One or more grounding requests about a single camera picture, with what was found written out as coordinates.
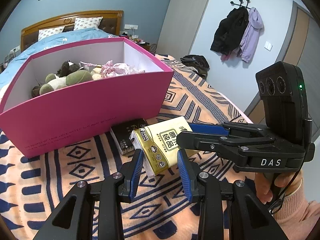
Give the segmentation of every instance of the camera lens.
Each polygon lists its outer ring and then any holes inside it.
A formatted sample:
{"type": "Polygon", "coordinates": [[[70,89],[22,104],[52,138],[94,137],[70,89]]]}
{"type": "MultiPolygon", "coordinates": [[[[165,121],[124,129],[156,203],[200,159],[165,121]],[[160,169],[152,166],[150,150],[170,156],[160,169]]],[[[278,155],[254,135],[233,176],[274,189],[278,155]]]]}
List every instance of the camera lens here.
{"type": "Polygon", "coordinates": [[[273,83],[273,80],[271,78],[267,78],[266,87],[269,95],[272,96],[275,93],[275,84],[273,83]]]}
{"type": "Polygon", "coordinates": [[[260,90],[260,92],[263,94],[264,93],[264,84],[260,81],[259,82],[259,90],[260,90]]]}
{"type": "Polygon", "coordinates": [[[278,87],[278,90],[281,94],[283,94],[285,92],[285,82],[284,82],[283,77],[281,77],[281,76],[279,76],[277,78],[277,87],[278,87]]]}

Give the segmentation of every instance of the human hand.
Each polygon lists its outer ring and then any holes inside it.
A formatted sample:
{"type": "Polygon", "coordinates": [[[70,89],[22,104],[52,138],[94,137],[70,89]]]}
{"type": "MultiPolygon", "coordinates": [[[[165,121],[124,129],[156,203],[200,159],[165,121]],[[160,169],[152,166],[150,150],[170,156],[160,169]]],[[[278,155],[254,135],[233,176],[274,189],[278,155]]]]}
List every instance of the human hand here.
{"type": "MultiPolygon", "coordinates": [[[[295,173],[281,173],[275,180],[275,185],[277,187],[285,187],[289,184],[290,180],[295,173]]],[[[301,183],[302,171],[299,172],[298,176],[292,182],[292,184],[285,191],[285,195],[289,195],[294,192],[301,183]]],[[[260,201],[265,204],[270,202],[273,198],[272,191],[270,190],[271,182],[263,175],[263,173],[256,173],[254,177],[254,182],[257,190],[257,197],[260,201]]]]}

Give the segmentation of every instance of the purple jacket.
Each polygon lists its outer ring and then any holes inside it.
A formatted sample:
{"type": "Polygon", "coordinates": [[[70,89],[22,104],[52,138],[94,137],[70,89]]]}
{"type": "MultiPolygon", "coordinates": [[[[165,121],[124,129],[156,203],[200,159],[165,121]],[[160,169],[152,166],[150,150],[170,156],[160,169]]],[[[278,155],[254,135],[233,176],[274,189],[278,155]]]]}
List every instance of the purple jacket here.
{"type": "Polygon", "coordinates": [[[249,24],[242,36],[240,51],[238,53],[238,56],[241,56],[243,61],[249,62],[252,59],[262,27],[263,22],[260,14],[256,8],[252,7],[249,11],[249,24]]]}

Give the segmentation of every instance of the wooden headboard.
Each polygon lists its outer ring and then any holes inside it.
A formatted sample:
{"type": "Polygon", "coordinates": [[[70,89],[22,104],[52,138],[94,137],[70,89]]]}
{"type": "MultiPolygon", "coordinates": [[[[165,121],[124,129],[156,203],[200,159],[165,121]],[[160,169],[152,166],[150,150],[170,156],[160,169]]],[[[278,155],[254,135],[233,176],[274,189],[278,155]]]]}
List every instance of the wooden headboard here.
{"type": "Polygon", "coordinates": [[[21,52],[38,41],[39,30],[54,28],[58,26],[65,26],[63,32],[72,31],[74,28],[76,17],[103,17],[99,25],[99,29],[105,31],[106,33],[119,35],[122,14],[123,11],[84,11],[76,13],[67,13],[35,23],[29,27],[24,28],[21,31],[21,52]]]}

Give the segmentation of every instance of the pink box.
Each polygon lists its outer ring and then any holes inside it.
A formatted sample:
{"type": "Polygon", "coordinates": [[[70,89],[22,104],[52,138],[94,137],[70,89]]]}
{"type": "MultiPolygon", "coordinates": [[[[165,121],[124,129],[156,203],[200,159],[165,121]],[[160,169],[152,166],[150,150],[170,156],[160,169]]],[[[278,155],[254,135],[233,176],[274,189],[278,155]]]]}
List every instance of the pink box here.
{"type": "Polygon", "coordinates": [[[28,158],[104,133],[114,124],[157,116],[173,70],[126,38],[73,42],[29,57],[0,103],[0,128],[28,158]],[[64,61],[124,62],[146,72],[90,81],[31,99],[64,61]]]}

